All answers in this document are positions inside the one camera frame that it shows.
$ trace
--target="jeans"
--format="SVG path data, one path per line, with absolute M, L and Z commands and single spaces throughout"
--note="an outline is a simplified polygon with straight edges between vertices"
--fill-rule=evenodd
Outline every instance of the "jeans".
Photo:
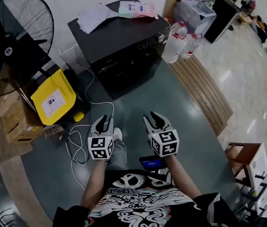
M 120 139 L 114 141 L 114 150 L 106 166 L 107 171 L 128 170 L 127 148 Z

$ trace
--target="tiled floor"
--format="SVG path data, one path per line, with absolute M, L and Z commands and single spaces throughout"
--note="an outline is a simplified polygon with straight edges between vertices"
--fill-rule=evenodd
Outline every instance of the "tiled floor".
M 267 53 L 258 35 L 234 26 L 213 44 L 203 39 L 195 55 L 233 110 L 218 137 L 223 149 L 229 142 L 264 142 L 267 151 Z

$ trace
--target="black and white marker cube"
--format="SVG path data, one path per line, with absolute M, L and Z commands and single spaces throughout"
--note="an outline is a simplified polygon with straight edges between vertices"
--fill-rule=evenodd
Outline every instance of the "black and white marker cube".
M 149 135 L 151 147 L 160 156 L 165 157 L 178 152 L 179 137 L 177 130 L 163 131 Z
M 94 160 L 109 159 L 114 147 L 112 136 L 88 137 L 88 150 Z

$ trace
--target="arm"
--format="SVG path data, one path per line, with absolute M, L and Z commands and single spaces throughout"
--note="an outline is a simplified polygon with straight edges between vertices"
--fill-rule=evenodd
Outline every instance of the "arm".
M 103 196 L 106 160 L 97 160 L 90 175 L 86 190 L 81 199 L 81 206 L 92 210 Z
M 184 170 L 175 155 L 165 157 L 167 167 L 171 173 L 175 186 L 191 199 L 201 195 L 200 190 Z

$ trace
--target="yellow lid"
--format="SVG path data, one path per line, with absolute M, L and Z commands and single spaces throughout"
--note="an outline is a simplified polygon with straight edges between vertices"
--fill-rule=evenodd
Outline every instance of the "yellow lid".
M 76 94 L 59 69 L 30 98 L 34 101 L 42 123 L 52 125 L 74 106 Z
M 75 114 L 75 116 L 73 117 L 73 119 L 75 120 L 75 122 L 79 122 L 84 118 L 84 113 L 82 112 L 77 112 Z

